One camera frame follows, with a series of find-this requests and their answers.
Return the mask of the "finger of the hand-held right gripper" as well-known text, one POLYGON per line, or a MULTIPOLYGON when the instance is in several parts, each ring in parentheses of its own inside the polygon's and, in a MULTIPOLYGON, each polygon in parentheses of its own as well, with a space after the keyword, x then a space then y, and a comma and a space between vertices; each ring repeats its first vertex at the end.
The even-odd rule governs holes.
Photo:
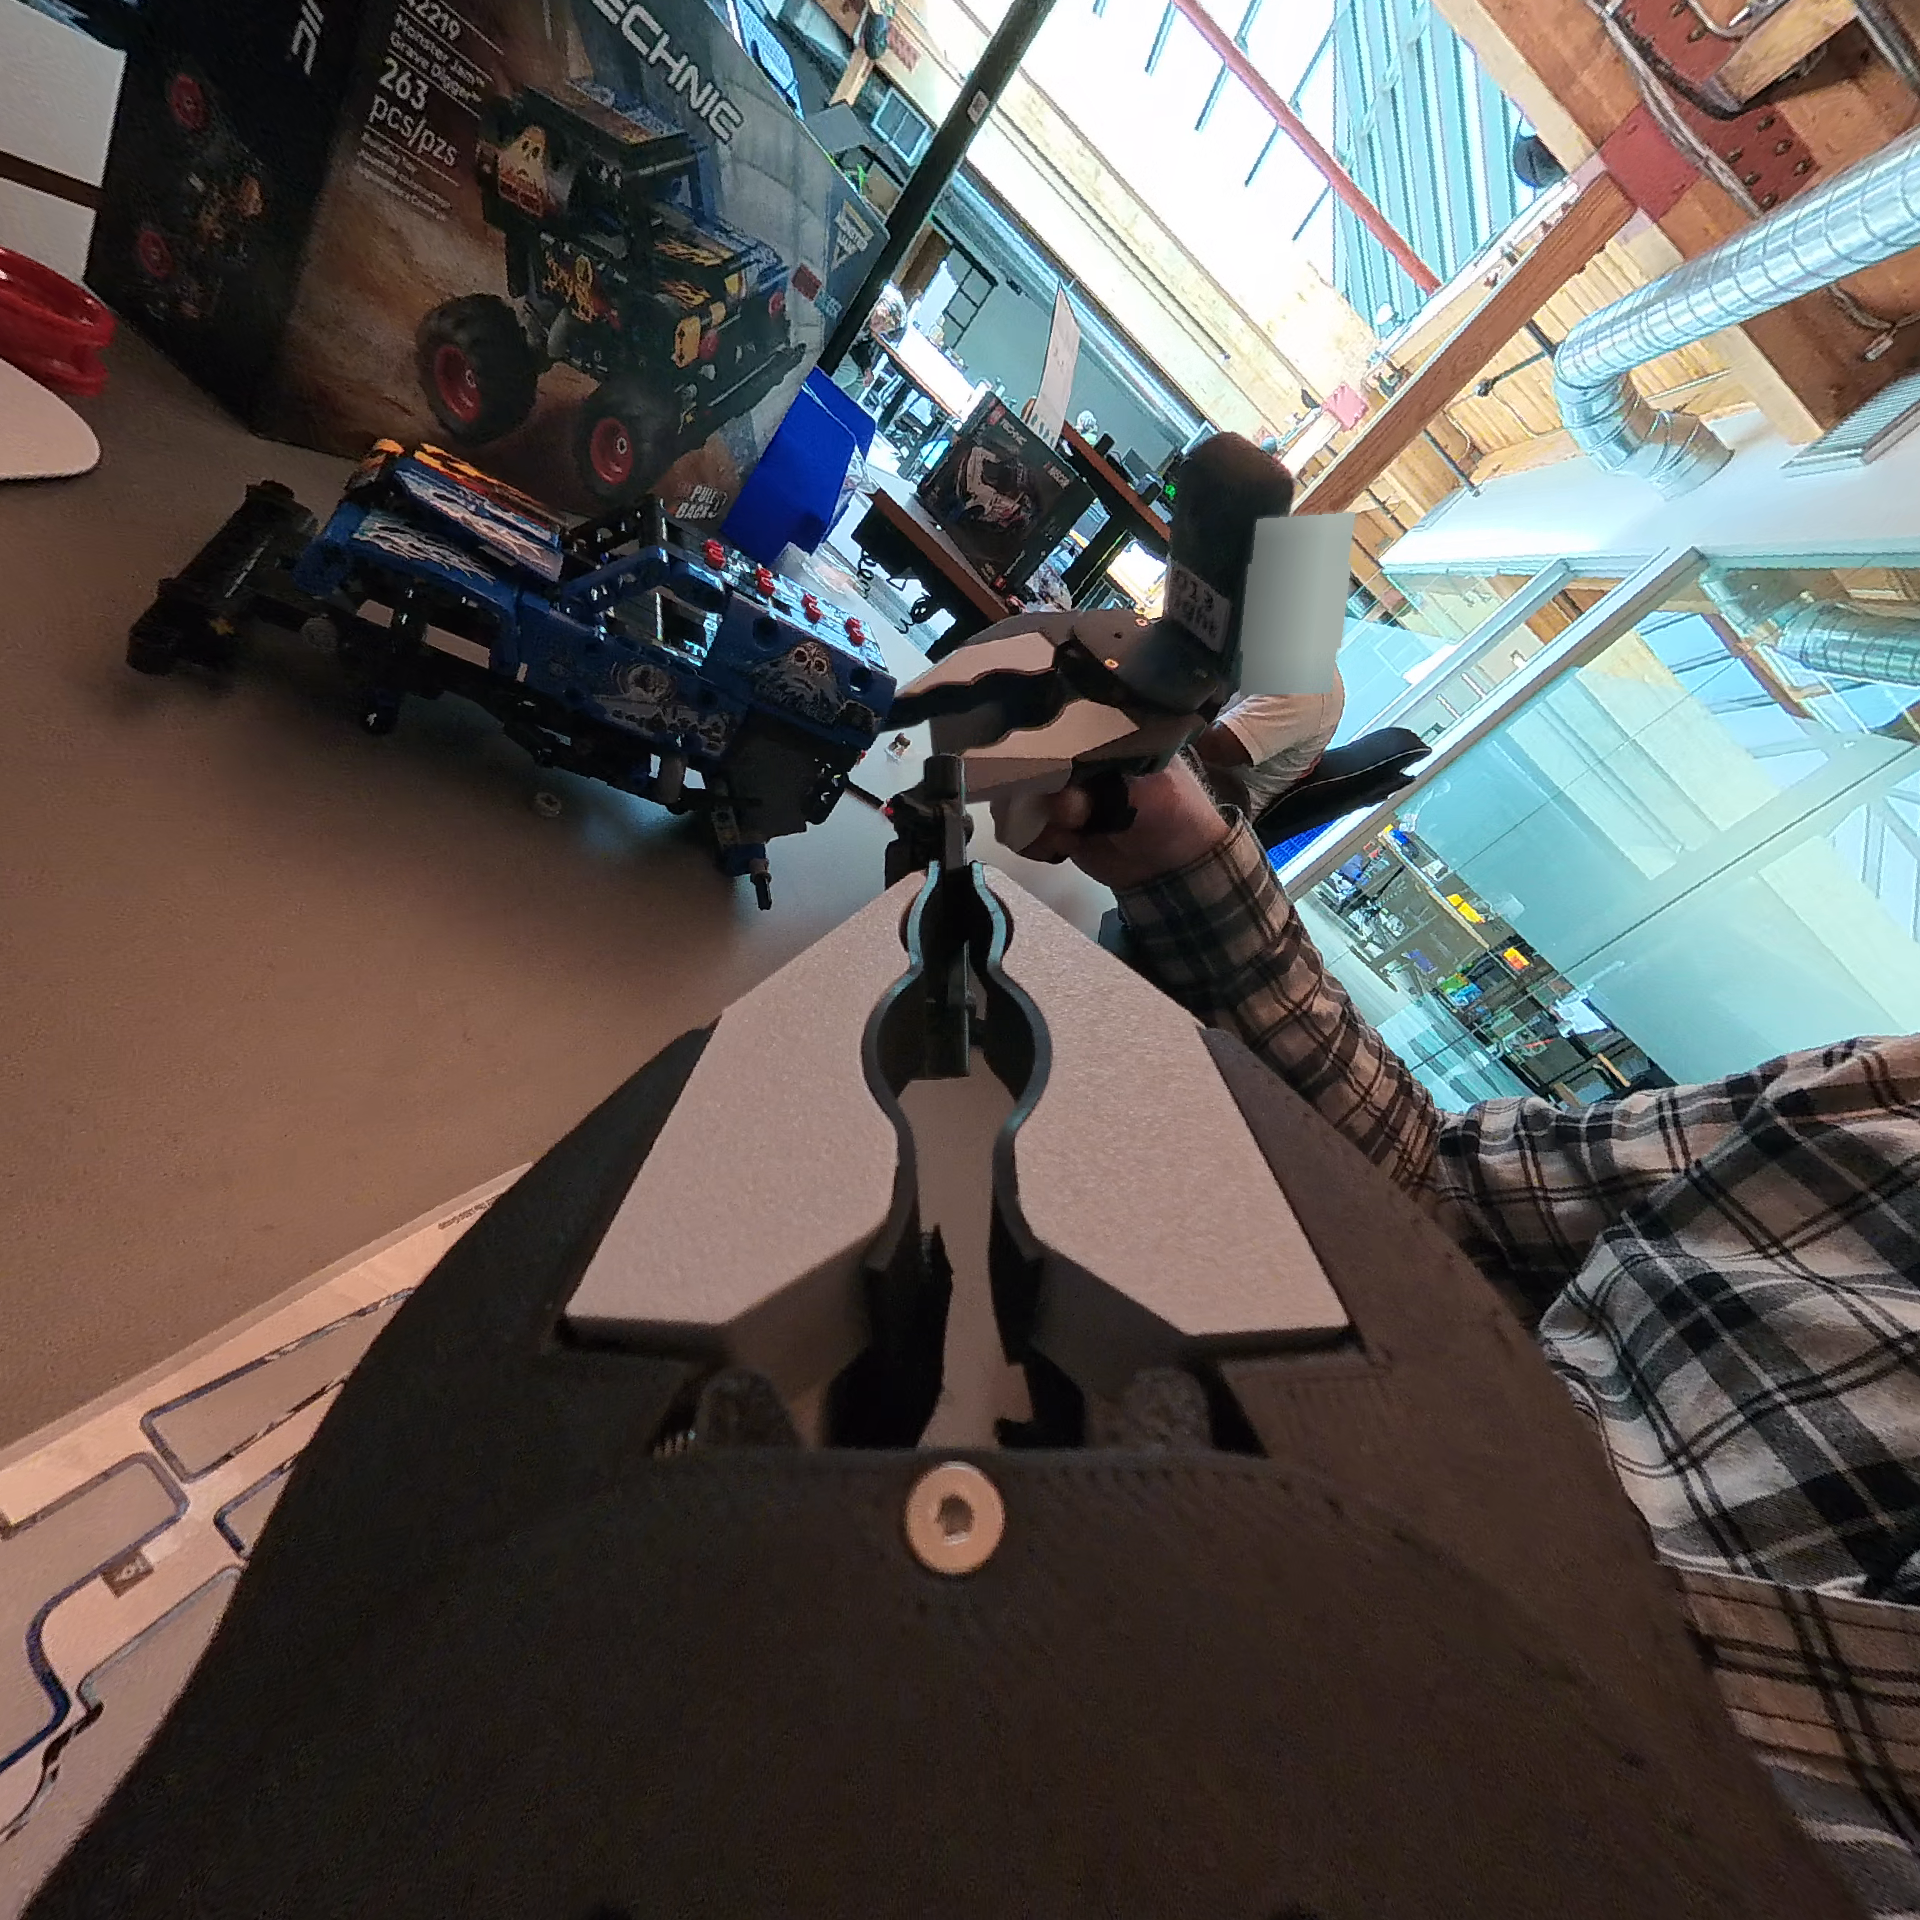
POLYGON ((1048 828, 1049 799, 1086 791, 1096 818, 1129 820, 1129 782, 1165 769, 1187 745, 1185 715, 1064 709, 1031 729, 977 709, 928 722, 928 746, 957 756, 969 805, 985 805, 999 847, 1028 852, 1048 828))
POLYGON ((1068 702, 1057 653, 1072 618, 1008 618, 967 638, 891 701, 891 726, 934 741, 1002 741, 1041 726, 1068 702))

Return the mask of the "black brick beam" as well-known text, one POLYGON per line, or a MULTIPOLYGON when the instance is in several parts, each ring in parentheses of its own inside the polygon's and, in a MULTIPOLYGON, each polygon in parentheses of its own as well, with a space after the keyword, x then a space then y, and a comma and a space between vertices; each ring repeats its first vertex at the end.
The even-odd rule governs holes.
POLYGON ((964 765, 931 755, 922 780, 890 805, 885 876, 911 882, 902 922, 903 973, 875 1013, 875 1064, 891 1093, 969 1074, 976 1008, 974 865, 964 765))

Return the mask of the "blue black brick truck model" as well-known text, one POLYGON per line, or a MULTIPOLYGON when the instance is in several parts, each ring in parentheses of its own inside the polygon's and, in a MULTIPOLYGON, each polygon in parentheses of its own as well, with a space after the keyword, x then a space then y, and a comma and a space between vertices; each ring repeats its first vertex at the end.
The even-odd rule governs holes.
POLYGON ((224 674, 260 625, 334 657, 362 732, 450 697, 540 769, 700 820, 759 911, 771 845, 830 818, 897 695, 858 617, 655 497, 574 521, 436 445, 374 442, 323 519, 253 482, 126 663, 224 674))

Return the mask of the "person's right forearm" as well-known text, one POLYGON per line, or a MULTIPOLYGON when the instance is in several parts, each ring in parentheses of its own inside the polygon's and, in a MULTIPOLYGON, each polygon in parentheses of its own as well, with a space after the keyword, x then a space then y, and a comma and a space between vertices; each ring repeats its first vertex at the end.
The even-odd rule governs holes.
POLYGON ((1145 978, 1244 1044, 1405 1194, 1428 1199, 1439 1115, 1356 1008, 1235 813, 1203 811, 1211 845, 1115 888, 1145 978))

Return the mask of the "grey desk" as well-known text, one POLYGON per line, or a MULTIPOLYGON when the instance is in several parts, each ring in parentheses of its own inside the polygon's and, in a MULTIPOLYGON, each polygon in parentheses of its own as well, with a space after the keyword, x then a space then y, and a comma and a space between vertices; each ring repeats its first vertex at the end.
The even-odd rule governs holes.
POLYGON ((98 468, 2 500, 3 1444, 541 1157, 872 901, 890 842, 833 813, 758 911, 693 822, 463 702, 362 732, 300 636, 132 673, 249 482, 321 511, 347 465, 127 332, 79 415, 98 468), (583 805, 540 818, 550 784, 583 805))

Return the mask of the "person's right hand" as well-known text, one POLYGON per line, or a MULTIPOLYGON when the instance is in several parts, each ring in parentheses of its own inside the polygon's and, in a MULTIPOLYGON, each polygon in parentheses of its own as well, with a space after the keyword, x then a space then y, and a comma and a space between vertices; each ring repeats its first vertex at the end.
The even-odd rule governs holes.
POLYGON ((1120 897, 1218 852, 1242 820, 1216 805, 1187 758, 1145 777, 1074 780, 1046 795, 1022 859, 1072 867, 1120 897))

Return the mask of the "wooden background table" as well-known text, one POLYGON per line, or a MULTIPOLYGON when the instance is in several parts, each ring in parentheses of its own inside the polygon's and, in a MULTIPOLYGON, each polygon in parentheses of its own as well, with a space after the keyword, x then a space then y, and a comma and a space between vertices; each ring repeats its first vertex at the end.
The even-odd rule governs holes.
POLYGON ((920 582, 928 609, 949 617, 943 635, 922 642, 929 663, 945 661, 1022 610, 1016 596, 982 578, 928 514, 918 493, 895 477, 878 475, 869 481, 868 506, 851 538, 863 578, 881 572, 890 582, 920 582))

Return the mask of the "dark toy car set box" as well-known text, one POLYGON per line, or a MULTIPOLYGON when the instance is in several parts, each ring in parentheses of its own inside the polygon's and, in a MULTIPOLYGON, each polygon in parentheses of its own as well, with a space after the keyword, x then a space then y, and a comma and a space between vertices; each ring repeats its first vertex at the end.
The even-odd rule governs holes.
POLYGON ((1092 511, 1092 486, 1004 399, 984 395, 915 499, 984 584, 1020 592, 1092 511))

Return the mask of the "blue plastic bin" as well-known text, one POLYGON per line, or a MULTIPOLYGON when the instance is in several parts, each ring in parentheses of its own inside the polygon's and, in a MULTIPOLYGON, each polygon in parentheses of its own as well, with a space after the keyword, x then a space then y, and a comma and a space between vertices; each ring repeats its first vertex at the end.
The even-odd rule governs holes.
POLYGON ((787 548, 817 552, 860 485, 875 418, 812 369, 722 524, 722 538, 771 570, 787 548))

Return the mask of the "black metal pole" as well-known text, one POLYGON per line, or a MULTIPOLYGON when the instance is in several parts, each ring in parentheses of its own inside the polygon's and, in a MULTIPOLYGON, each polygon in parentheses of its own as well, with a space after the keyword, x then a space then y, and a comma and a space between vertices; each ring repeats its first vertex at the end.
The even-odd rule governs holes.
POLYGON ((988 36, 953 103, 931 134, 924 154, 908 176, 899 199, 885 219, 884 244, 874 254, 855 292, 848 297, 838 322, 817 354, 817 370, 833 374, 869 322, 885 285, 902 266, 913 241, 929 223, 948 184, 957 175, 976 134, 998 106, 1020 63, 1031 49, 1054 11, 1054 2, 1009 2, 988 36))

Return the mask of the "person's plaid shirt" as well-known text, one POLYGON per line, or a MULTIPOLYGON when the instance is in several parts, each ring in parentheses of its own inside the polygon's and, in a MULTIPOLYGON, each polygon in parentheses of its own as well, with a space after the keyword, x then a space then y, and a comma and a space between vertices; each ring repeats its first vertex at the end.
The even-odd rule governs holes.
POLYGON ((1438 1124, 1442 1226, 1534 1321, 1736 1732, 1915 1917, 1918 1043, 1438 1124))

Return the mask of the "white sticker sheet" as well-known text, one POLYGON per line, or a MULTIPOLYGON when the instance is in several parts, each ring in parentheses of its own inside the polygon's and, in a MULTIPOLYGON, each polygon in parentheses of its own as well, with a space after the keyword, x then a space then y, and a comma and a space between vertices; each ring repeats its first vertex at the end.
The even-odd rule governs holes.
POLYGON ((347 1375, 520 1175, 3 1449, 3 1917, 23 1915, 168 1717, 347 1375))

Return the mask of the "white round plate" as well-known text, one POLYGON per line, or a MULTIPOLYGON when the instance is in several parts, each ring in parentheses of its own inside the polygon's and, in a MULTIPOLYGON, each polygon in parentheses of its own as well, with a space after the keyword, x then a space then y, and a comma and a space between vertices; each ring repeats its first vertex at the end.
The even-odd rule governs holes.
POLYGON ((3 485, 77 478, 98 468, 98 438, 61 397, 8 361, 0 376, 3 485))

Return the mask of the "red plastic bowl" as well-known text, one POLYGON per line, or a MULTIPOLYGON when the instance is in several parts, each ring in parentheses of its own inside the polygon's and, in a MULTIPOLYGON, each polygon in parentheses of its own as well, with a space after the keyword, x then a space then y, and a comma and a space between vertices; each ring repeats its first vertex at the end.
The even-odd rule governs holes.
POLYGON ((63 399, 96 399, 108 384, 116 317, 77 283, 2 248, 2 361, 63 399))

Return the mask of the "silver ventilation duct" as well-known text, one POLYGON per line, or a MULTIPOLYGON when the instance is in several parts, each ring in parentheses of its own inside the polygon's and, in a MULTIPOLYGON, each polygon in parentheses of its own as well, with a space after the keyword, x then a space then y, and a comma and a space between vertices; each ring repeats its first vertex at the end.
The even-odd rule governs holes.
POLYGON ((1731 452, 1691 415, 1652 409, 1634 373, 1664 354, 1877 269, 1918 242, 1918 133, 1795 196, 1585 317, 1559 343, 1551 393, 1563 430, 1595 468, 1664 499, 1708 485, 1731 452))

